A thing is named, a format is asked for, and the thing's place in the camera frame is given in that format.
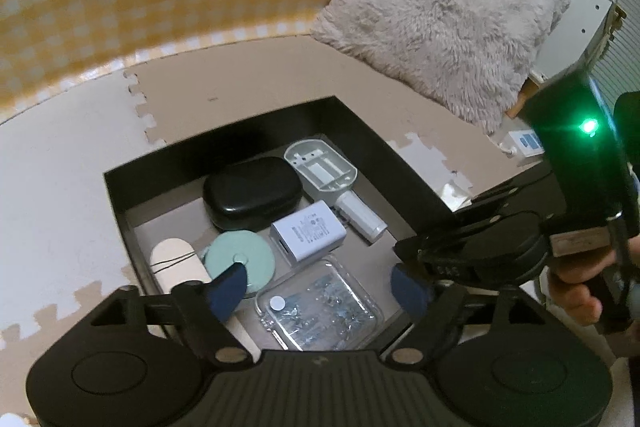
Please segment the person's right hand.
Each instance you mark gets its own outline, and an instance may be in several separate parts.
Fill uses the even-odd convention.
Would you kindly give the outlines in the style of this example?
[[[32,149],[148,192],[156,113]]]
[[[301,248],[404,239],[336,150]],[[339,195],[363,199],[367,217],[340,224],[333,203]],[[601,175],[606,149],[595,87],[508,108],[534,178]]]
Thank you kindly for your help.
[[[603,305],[591,294],[587,282],[615,263],[616,252],[612,247],[552,258],[548,273],[550,297],[578,324],[598,323]]]

